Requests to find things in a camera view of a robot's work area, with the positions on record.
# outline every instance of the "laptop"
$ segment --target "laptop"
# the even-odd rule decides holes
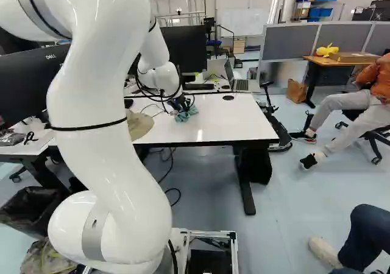
[[[239,91],[242,93],[261,93],[261,88],[258,83],[258,80],[252,79],[235,79],[232,66],[227,60],[225,62],[225,72],[227,79],[229,81],[229,85],[232,91]]]
[[[249,91],[249,80],[246,79],[235,79],[232,66],[229,60],[226,60],[225,71],[227,80],[232,91]]]

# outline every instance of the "whiteboard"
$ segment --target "whiteboard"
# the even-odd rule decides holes
[[[267,23],[268,11],[263,9],[226,9],[218,13],[218,24],[234,32],[234,36],[261,35],[263,26]],[[222,37],[231,37],[232,34],[224,29]]]

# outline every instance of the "keyboard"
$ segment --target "keyboard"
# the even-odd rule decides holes
[[[186,83],[184,90],[213,90],[214,83]]]
[[[249,90],[249,80],[245,79],[236,79],[236,90]]]

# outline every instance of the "orange jacket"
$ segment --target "orange jacket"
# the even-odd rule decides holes
[[[371,64],[360,72],[357,83],[369,83],[376,80],[371,88],[371,94],[390,102],[390,64]]]

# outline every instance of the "paper bag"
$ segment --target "paper bag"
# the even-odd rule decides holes
[[[305,84],[289,79],[287,86],[287,98],[296,104],[300,104],[306,99],[306,90],[307,86]]]

